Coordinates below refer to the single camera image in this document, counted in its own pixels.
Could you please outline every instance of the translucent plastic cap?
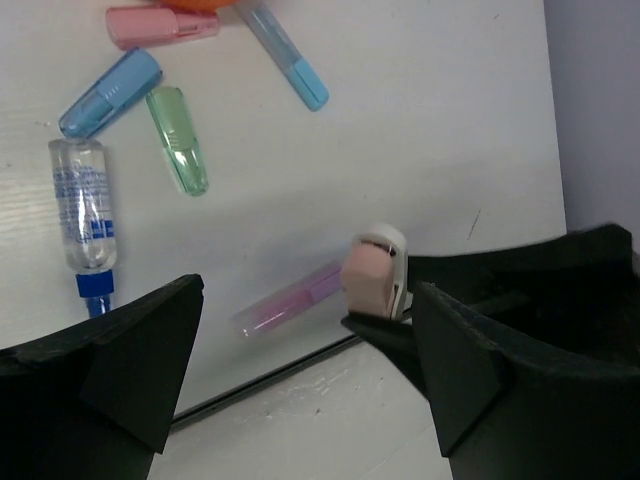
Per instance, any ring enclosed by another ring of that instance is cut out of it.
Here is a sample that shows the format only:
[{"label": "translucent plastic cap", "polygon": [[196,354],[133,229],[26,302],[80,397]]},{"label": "translucent plastic cap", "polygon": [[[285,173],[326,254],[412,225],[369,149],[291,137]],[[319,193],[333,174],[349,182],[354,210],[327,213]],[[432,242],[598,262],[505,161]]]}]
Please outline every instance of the translucent plastic cap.
[{"label": "translucent plastic cap", "polygon": [[151,55],[130,50],[60,117],[60,130],[68,138],[95,135],[144,98],[161,77]]},{"label": "translucent plastic cap", "polygon": [[105,14],[113,43],[122,50],[153,47],[216,35],[215,13],[191,13],[163,6],[112,7]]},{"label": "translucent plastic cap", "polygon": [[194,197],[202,195],[209,182],[182,91],[175,87],[154,88],[147,95],[147,105],[182,189]]}]

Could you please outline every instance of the orange object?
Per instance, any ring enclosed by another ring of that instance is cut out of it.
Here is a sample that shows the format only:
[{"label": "orange object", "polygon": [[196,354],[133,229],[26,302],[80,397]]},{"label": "orange object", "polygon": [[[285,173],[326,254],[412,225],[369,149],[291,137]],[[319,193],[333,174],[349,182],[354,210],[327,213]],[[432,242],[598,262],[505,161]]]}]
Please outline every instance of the orange object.
[{"label": "orange object", "polygon": [[236,3],[237,0],[162,0],[172,7],[184,8],[196,12],[215,12],[220,7]]}]

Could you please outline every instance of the green marker cap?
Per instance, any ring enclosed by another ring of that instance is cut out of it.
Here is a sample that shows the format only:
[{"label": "green marker cap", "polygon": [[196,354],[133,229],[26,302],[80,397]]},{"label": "green marker cap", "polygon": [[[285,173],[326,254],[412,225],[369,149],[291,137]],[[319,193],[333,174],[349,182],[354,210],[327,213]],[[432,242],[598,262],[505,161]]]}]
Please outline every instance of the green marker cap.
[{"label": "green marker cap", "polygon": [[185,193],[202,195],[209,188],[209,181],[182,91],[156,87],[147,95],[147,105],[178,182]]}]

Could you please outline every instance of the purple wall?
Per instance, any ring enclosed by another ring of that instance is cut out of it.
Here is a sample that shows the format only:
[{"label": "purple wall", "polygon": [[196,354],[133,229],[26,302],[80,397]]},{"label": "purple wall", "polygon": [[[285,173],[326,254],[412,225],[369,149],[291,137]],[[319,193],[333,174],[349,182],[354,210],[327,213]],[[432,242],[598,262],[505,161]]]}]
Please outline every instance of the purple wall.
[{"label": "purple wall", "polygon": [[640,247],[640,1],[545,0],[567,226]]}]

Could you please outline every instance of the blue marker cap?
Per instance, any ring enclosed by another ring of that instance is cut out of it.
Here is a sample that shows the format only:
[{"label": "blue marker cap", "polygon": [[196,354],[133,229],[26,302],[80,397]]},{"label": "blue marker cap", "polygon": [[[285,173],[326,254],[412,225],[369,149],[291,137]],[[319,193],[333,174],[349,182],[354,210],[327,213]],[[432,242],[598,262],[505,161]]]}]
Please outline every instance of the blue marker cap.
[{"label": "blue marker cap", "polygon": [[130,50],[60,117],[60,130],[68,138],[95,135],[144,98],[161,77],[151,55]]},{"label": "blue marker cap", "polygon": [[285,76],[312,112],[329,101],[329,90],[304,58],[294,63]]}]

